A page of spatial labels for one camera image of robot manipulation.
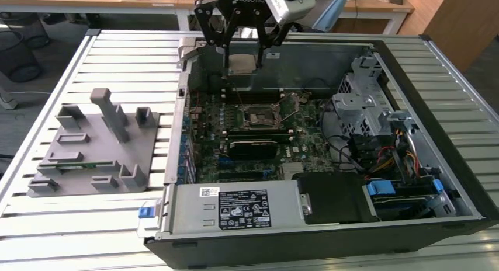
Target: green circuit board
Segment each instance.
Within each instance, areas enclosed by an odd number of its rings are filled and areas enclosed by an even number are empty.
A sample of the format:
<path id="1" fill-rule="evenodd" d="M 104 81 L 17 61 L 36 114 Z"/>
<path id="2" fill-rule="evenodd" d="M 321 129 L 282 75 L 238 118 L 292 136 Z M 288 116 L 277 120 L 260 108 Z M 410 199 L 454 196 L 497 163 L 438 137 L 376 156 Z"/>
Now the green circuit board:
<path id="1" fill-rule="evenodd" d="M 304 172 L 333 170 L 336 164 L 330 159 L 317 127 L 321 114 L 320 104 L 325 103 L 325 100 L 308 100 L 304 98 L 306 94 L 302 96 L 300 92 L 292 93 L 293 95 L 285 94 L 278 104 L 265 105 L 229 105 L 224 103 L 220 95 L 204 93 L 194 95 L 190 101 L 194 103 L 190 108 L 190 117 L 196 150 L 196 183 L 241 182 L 254 179 L 254 177 L 221 179 L 225 173 L 254 173 L 254 175 L 261 174 L 261 180 L 281 180 L 284 177 L 280 166 L 290 162 L 300 162 Z M 274 121 L 280 124 L 274 127 L 268 124 L 269 114 L 278 118 Z M 258 120 L 261 124 L 248 125 L 250 120 Z M 288 137 L 292 139 L 285 143 L 278 143 L 274 158 L 250 161 L 230 160 L 228 157 L 230 140 L 224 138 L 222 131 L 241 131 L 248 128 L 249 130 L 261 128 L 285 130 L 292 133 L 292 135 L 285 134 L 285 139 L 288 140 Z"/>

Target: power supply label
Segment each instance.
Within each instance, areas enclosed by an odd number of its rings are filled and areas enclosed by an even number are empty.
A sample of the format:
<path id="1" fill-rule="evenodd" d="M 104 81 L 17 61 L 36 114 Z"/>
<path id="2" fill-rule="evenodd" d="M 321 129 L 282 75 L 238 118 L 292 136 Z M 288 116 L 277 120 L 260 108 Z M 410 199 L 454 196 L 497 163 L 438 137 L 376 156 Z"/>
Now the power supply label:
<path id="1" fill-rule="evenodd" d="M 270 227 L 266 190 L 218 192 L 221 230 Z"/>

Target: motherboard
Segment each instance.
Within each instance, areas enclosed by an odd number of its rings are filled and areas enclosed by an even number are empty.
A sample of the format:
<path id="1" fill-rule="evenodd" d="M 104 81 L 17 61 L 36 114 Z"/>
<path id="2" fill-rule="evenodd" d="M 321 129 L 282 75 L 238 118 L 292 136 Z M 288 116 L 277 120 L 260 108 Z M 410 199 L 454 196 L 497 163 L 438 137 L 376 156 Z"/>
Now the motherboard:
<path id="1" fill-rule="evenodd" d="M 306 91 L 190 93 L 196 183 L 290 179 L 332 171 L 320 131 L 326 98 Z"/>

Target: slotted metal surface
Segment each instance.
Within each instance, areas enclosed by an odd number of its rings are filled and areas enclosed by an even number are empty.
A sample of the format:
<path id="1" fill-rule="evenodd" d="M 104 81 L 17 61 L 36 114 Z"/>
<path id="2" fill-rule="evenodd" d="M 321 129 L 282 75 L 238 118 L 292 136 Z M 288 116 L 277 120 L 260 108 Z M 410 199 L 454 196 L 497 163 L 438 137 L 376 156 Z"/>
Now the slotted metal surface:
<path id="1" fill-rule="evenodd" d="M 136 235 L 137 208 L 161 197 L 169 125 L 178 79 L 177 45 L 198 33 L 102 30 L 85 37 L 1 180 L 1 270 L 170 270 Z M 499 125 L 472 88 L 441 63 L 417 37 L 293 34 L 290 39 L 382 39 L 457 146 L 488 194 L 499 203 Z M 124 112 L 149 106 L 161 114 L 146 192 L 32 199 L 25 196 L 38 159 L 45 155 L 61 105 L 89 103 L 93 88 L 106 87 Z M 389 85 L 398 106 L 404 107 Z M 497 270 L 499 230 L 449 238 L 413 253 L 230 267 L 229 270 Z"/>

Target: wastebasket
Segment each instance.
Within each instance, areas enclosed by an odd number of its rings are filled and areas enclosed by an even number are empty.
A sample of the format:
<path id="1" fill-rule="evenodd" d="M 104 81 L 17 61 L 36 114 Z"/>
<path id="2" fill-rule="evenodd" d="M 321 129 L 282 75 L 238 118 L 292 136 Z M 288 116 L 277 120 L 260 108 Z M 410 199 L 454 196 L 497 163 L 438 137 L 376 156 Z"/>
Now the wastebasket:
<path id="1" fill-rule="evenodd" d="M 41 73 L 38 62 L 22 40 L 19 32 L 0 32 L 0 72 L 13 82 L 26 82 Z"/>
<path id="2" fill-rule="evenodd" d="M 22 34 L 29 48 L 41 48 L 49 43 L 44 25 L 36 13 L 1 12 L 0 19 L 10 30 Z"/>

